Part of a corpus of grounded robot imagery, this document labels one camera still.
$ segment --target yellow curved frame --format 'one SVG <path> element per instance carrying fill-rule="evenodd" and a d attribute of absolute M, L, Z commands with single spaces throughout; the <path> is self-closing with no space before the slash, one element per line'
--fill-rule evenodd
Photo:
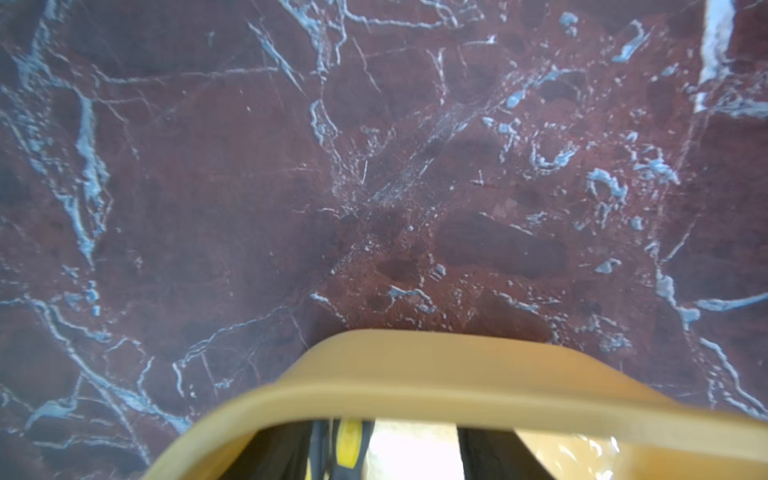
<path fill-rule="evenodd" d="M 768 478 L 768 424 L 682 406 L 583 353 L 449 333 L 358 330 L 201 419 L 144 480 L 214 480 L 253 434 L 363 417 L 616 437 L 614 478 Z"/>

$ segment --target yellow object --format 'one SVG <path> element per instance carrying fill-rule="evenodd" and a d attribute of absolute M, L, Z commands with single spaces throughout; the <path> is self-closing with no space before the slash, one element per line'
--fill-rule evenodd
<path fill-rule="evenodd" d="M 362 444 L 362 420 L 341 419 L 336 436 L 336 463 L 342 467 L 355 468 Z"/>
<path fill-rule="evenodd" d="M 768 478 L 767 424 L 679 405 L 583 353 L 481 336 L 359 330 L 314 346 L 274 384 L 201 419 L 144 480 L 214 480 L 259 429 L 343 417 L 533 431 L 551 434 L 553 445 L 574 433 L 615 438 L 622 447 L 614 480 Z"/>

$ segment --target yellow strap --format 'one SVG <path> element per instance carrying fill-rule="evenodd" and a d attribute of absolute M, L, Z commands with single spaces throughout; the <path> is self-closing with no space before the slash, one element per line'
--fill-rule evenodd
<path fill-rule="evenodd" d="M 362 420 L 341 419 L 336 436 L 336 463 L 342 467 L 355 468 L 362 445 Z"/>

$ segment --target marble wall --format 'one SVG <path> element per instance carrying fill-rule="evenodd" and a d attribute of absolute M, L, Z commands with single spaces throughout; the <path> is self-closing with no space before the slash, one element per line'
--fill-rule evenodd
<path fill-rule="evenodd" d="M 1 0 L 3 475 L 138 478 L 370 327 L 561 344 L 768 420 L 766 22 Z"/>

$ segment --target red marble surface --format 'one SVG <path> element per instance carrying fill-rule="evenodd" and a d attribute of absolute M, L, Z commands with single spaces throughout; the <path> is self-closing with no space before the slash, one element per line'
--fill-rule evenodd
<path fill-rule="evenodd" d="M 4 478 L 137 478 L 368 327 L 557 343 L 768 419 L 766 18 L 0 2 Z"/>

